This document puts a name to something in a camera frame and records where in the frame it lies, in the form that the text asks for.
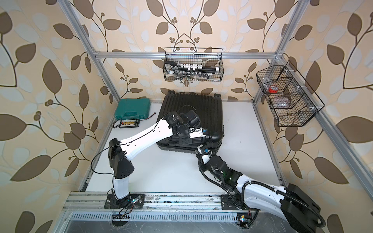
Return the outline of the black hard-shell suitcase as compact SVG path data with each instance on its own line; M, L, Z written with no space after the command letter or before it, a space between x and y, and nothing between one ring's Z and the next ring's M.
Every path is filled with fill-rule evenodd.
M177 118L184 126L176 134L158 141L162 150L194 153L204 144L216 154L224 136L222 100L214 96L176 93L169 90L163 100L157 120Z

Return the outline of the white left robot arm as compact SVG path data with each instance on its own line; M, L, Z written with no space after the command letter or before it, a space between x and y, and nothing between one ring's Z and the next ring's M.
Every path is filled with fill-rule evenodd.
M129 197L129 176L135 168L131 162L139 153L169 137L176 137L180 145L192 144L194 138L204 140L208 130L202 128L194 110L187 113L169 112L148 129L133 137L109 142L108 160L113 171L113 195L122 201Z

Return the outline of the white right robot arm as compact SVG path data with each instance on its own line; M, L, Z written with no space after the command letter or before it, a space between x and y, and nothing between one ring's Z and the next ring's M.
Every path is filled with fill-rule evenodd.
M275 186L252 179L229 168L207 145L197 147L196 157L202 176L224 190L235 207L268 212L286 220L298 233L314 233L326 226L320 206L300 187Z

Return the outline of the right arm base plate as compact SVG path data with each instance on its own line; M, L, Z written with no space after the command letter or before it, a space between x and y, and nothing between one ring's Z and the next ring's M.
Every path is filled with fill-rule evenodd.
M238 207L234 202L229 198L228 195L220 195L221 209L225 211L248 211L249 208L244 206Z

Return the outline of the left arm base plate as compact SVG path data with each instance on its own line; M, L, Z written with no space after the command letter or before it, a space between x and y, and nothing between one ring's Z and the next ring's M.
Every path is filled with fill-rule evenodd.
M145 202L145 194L130 193L123 199L117 199L113 193L107 195L104 209L141 209Z

